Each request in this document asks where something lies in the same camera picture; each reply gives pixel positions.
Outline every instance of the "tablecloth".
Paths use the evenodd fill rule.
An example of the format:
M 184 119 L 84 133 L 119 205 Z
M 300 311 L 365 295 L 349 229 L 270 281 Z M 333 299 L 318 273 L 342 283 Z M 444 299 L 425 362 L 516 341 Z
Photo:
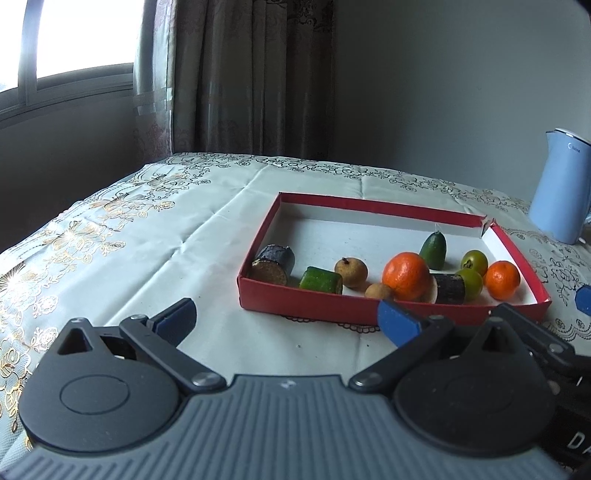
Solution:
M 590 319 L 574 306 L 575 291 L 591 280 L 590 252 L 543 235 L 522 200 L 381 168 L 177 154 L 77 202 L 0 255 L 0 470 L 31 448 L 18 420 L 18 399 L 71 317 L 116 325 L 127 315 L 153 315 L 191 297 L 197 326 L 180 349 L 228 381 L 239 373 L 337 373 L 347 381 L 390 353 L 394 346 L 376 327 L 240 308 L 236 274 L 280 191 L 496 218 L 552 297 L 548 327 L 578 353 L 591 355 Z

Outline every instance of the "blue kettle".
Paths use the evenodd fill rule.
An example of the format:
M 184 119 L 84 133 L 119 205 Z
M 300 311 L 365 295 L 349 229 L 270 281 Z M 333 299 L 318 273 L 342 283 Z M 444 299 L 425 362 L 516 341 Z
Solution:
M 546 132 L 546 138 L 548 160 L 530 219 L 548 236 L 573 245 L 591 219 L 591 142 L 562 128 Z

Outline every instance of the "window frame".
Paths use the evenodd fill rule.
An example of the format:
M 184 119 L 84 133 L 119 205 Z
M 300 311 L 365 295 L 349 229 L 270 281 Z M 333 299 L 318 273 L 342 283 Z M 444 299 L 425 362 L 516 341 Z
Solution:
M 27 0 L 22 21 L 18 86 L 0 92 L 0 122 L 55 103 L 133 87 L 133 63 L 74 70 L 37 79 L 37 43 L 43 1 Z

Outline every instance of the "curtain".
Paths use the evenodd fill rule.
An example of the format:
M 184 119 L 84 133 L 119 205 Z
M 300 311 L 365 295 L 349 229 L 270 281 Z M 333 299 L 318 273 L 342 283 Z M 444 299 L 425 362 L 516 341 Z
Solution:
M 146 0 L 134 66 L 138 151 L 326 159 L 333 0 Z

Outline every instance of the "red box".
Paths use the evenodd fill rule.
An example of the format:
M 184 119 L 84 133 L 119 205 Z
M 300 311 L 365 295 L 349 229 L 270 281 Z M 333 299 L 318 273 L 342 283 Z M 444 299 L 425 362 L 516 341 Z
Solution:
M 528 261 L 494 220 L 487 222 L 478 215 L 399 203 L 301 193 L 280 193 L 267 213 L 238 275 L 240 305 L 247 310 L 284 316 L 377 325 L 377 300 L 366 299 L 363 292 L 346 288 L 342 295 L 301 290 L 297 288 L 299 277 L 310 265 L 332 270 L 338 259 L 345 256 L 364 260 L 369 268 L 368 280 L 380 281 L 390 258 L 401 251 L 418 252 L 435 230 L 442 231 L 447 239 L 449 273 L 459 269 L 461 257 L 472 248 L 484 251 L 490 263 L 513 262 L 522 281 L 509 303 L 530 319 L 543 320 L 550 296 Z M 270 243 L 293 249 L 292 286 L 248 278 L 256 254 Z M 481 324 L 496 304 L 486 289 L 477 304 L 400 302 L 421 317 L 440 314 L 461 325 Z

